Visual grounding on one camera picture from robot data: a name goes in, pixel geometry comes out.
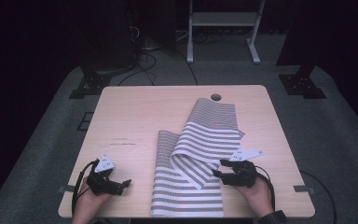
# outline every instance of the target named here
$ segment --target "white shelf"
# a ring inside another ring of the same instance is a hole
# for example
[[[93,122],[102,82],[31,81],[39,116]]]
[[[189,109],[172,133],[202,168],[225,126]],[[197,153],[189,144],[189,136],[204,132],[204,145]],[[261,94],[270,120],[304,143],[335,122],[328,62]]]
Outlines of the white shelf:
[[[254,26],[256,12],[194,12],[193,26]]]

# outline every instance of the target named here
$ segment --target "metal rack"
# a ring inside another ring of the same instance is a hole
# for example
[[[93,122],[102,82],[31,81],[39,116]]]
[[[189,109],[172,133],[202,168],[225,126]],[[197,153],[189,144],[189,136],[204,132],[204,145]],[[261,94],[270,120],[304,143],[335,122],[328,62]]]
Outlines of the metal rack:
[[[255,37],[261,21],[266,0],[260,0],[257,12],[193,12],[193,0],[190,0],[188,18],[187,62],[193,63],[193,27],[194,26],[253,26],[252,37],[246,39],[255,64],[260,64],[255,49]]]

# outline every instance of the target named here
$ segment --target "cable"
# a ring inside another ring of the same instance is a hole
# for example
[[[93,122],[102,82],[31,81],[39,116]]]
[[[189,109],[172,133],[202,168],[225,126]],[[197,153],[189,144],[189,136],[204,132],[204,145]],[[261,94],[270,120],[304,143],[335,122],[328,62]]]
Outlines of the cable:
[[[130,26],[130,28],[136,30],[137,35],[136,35],[136,37],[134,39],[132,39],[132,41],[135,41],[139,37],[139,34],[140,34],[139,29],[136,28],[135,26]]]
[[[80,183],[81,181],[83,180],[83,176],[84,176],[84,173],[86,172],[87,168],[89,168],[89,166],[91,166],[92,164],[94,164],[95,162],[98,162],[98,161],[92,161],[90,162],[89,164],[86,165],[86,167],[83,169],[83,171],[80,172],[79,174],[79,177],[77,178],[77,181],[76,181],[76,185],[75,185],[75,189],[74,189],[74,194],[72,195],[72,215],[74,214],[75,212],[75,207],[76,207],[76,201],[77,201],[77,192],[79,191],[79,187],[80,187]]]
[[[267,186],[269,188],[269,194],[271,196],[272,209],[275,211],[275,190],[274,190],[274,186],[272,185],[271,181],[268,178],[266,178],[265,176],[261,175],[260,173],[256,173],[255,175],[266,182],[266,184],[267,184]]]
[[[322,183],[321,180],[319,180],[318,178],[316,178],[316,176],[308,173],[308,172],[305,172],[303,170],[300,170],[301,173],[305,174],[305,175],[308,175],[310,177],[312,177],[314,180],[316,180],[323,188],[324,190],[326,191],[326,193],[328,194],[329,198],[330,198],[330,202],[331,202],[331,205],[333,207],[333,224],[336,224],[337,223],[337,209],[336,209],[336,203],[334,202],[334,198],[333,198],[333,195],[330,193],[330,191],[328,190],[328,188],[325,186],[324,183]]]
[[[182,58],[185,60],[188,68],[190,69],[191,71],[191,75],[193,76],[194,78],[194,81],[196,82],[196,86],[199,85],[199,82],[197,81],[197,78],[196,78],[196,75],[194,75],[194,71],[193,71],[193,68],[191,67],[191,65],[187,62],[187,58],[185,57],[185,55],[183,55],[180,51],[178,51],[177,49],[175,50],[175,52],[177,52],[178,54],[180,54],[182,56]]]
[[[267,173],[265,169],[261,168],[260,166],[255,166],[255,168],[262,170],[267,175],[268,180],[271,181],[271,178],[269,178],[269,173]]]
[[[183,35],[176,37],[176,42],[179,42],[182,39],[185,39],[186,36],[188,36],[188,31],[176,31],[176,33],[184,33]]]
[[[193,43],[203,46],[212,45],[221,42],[222,40],[222,35],[195,35],[193,37]]]
[[[146,72],[146,75],[148,76],[149,80],[151,81],[152,85],[154,86],[154,82],[153,82],[154,79],[151,79],[151,78],[150,78],[150,76],[147,74],[147,70],[151,69],[152,67],[154,67],[154,66],[156,65],[157,59],[156,59],[156,57],[154,57],[154,56],[151,55],[151,54],[146,54],[146,53],[144,53],[144,55],[146,55],[146,56],[151,56],[151,57],[154,59],[152,65],[150,65],[150,66],[147,67],[147,68],[143,68],[140,64],[138,64],[138,67],[141,69],[141,71],[134,72],[134,73],[132,73],[132,74],[127,75],[126,77],[124,77],[124,78],[117,84],[118,86],[120,86],[120,85],[121,85],[125,80],[127,80],[128,78],[133,77],[133,76],[135,76],[135,75],[137,75],[137,74],[139,74],[139,73],[142,73],[142,72]]]
[[[79,199],[84,193],[87,192],[90,188],[85,189],[83,192],[81,192],[79,195],[77,195],[76,199]]]

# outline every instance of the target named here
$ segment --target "hole in table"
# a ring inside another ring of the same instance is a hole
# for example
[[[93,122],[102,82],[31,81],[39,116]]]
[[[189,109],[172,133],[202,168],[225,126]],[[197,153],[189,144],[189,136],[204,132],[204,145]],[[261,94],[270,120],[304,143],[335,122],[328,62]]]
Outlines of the hole in table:
[[[220,100],[222,99],[222,96],[219,95],[219,94],[217,94],[217,93],[215,93],[215,94],[212,94],[212,95],[211,95],[211,99],[212,99],[213,101],[220,101]]]

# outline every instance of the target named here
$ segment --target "striped cloth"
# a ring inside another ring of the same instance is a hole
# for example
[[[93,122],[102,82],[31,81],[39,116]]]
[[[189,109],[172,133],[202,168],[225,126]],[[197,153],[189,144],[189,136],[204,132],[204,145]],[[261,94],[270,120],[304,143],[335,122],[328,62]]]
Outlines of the striped cloth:
[[[199,99],[181,134],[160,131],[152,216],[222,217],[220,160],[241,147],[235,106]]]

